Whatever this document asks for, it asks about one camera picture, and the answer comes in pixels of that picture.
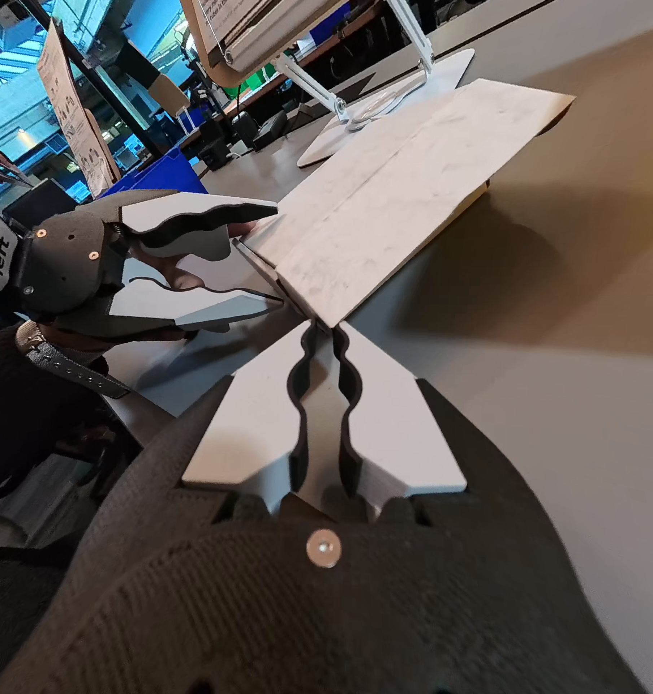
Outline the white cardboard mailer box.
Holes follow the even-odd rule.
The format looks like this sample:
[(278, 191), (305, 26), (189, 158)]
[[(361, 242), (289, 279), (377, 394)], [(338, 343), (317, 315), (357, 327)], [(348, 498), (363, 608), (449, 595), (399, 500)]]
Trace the white cardboard mailer box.
[(477, 79), (366, 126), (239, 246), (328, 327), (347, 318), (551, 128), (574, 96)]

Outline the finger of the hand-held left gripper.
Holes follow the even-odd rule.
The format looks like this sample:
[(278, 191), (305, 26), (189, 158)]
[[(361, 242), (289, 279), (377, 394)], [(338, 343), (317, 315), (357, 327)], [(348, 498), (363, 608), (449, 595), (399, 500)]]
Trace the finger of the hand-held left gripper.
[(120, 210), (121, 222), (137, 236), (174, 236), (248, 223), (278, 214), (272, 201), (213, 194), (172, 194)]
[(158, 327), (206, 329), (260, 317), (283, 306), (279, 297), (254, 290), (173, 290), (152, 278), (137, 277), (114, 295), (108, 330), (138, 333)]

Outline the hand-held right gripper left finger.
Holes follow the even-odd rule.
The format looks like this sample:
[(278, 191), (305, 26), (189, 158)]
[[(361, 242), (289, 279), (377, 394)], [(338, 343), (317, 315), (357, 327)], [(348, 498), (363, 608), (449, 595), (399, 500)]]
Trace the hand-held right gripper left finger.
[(308, 471), (308, 425), (316, 321), (304, 321), (237, 370), (181, 481), (186, 487), (254, 495), (275, 514)]

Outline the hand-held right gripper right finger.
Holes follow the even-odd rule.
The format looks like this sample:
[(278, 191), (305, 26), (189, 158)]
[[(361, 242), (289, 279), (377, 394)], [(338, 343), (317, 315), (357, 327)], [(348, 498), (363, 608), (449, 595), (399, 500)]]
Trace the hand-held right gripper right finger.
[(348, 497), (379, 515), (393, 498), (465, 491), (467, 479), (414, 374), (344, 321), (332, 343), (348, 402), (339, 441)]

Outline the black box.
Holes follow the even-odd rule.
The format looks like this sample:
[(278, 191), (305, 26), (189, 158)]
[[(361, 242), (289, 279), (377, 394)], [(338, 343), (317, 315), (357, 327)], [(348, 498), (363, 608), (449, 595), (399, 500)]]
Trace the black box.
[(34, 230), (57, 214), (70, 213), (78, 203), (54, 179), (41, 180), (3, 210), (4, 218), (20, 228)]

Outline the beige instruction sheet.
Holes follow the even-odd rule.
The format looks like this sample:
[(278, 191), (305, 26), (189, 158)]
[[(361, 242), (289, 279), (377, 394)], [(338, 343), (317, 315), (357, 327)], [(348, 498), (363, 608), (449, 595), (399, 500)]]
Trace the beige instruction sheet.
[(81, 103), (61, 34), (53, 19), (50, 19), (37, 71), (90, 194), (97, 199), (120, 180), (120, 174), (95, 117)]

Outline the white instruction sheet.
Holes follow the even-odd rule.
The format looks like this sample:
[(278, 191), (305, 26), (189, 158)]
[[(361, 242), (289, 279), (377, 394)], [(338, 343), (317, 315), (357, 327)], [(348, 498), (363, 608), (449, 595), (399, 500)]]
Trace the white instruction sheet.
[(201, 17), (212, 31), (223, 38), (242, 21), (254, 17), (271, 1), (200, 1)]

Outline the black power adapter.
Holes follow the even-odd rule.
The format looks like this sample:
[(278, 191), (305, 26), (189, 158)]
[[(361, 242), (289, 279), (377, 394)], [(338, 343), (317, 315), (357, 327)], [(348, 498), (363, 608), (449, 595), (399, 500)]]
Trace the black power adapter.
[(283, 110), (270, 117), (258, 130), (253, 138), (255, 152), (263, 150), (270, 143), (279, 139), (286, 131), (288, 124), (287, 113)]

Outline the grey desk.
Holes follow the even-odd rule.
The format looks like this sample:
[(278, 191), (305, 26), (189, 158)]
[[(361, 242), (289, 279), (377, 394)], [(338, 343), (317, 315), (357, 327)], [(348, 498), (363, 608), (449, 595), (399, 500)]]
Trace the grey desk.
[(431, 42), (575, 101), (351, 322), (522, 473), (653, 693), (653, 1), (488, 1)]

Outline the blue plastic bin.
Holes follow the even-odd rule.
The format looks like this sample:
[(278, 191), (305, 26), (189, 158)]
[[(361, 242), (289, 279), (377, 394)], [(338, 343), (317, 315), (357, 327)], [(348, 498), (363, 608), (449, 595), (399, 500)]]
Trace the blue plastic bin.
[(207, 193), (192, 165), (179, 146), (170, 149), (146, 168), (130, 170), (98, 199), (129, 190), (174, 190), (177, 192)]

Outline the black charging dock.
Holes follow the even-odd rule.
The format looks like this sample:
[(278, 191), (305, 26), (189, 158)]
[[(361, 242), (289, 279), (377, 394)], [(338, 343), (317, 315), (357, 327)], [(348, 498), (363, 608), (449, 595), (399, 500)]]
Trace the black charging dock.
[(214, 120), (204, 122), (199, 127), (199, 139), (201, 143), (197, 156), (211, 171), (217, 171), (232, 159), (224, 131)]

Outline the green plastic bin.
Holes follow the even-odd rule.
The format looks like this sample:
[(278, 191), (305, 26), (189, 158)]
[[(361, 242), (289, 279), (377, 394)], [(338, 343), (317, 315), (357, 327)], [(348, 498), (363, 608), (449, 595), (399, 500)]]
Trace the green plastic bin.
[(260, 89), (263, 84), (270, 80), (275, 74), (275, 70), (271, 65), (265, 65), (262, 69), (258, 70), (256, 73), (250, 75), (245, 81), (243, 81), (238, 87), (223, 87), (224, 93), (231, 100), (237, 100), (237, 98), (242, 98), (247, 92), (256, 91)]

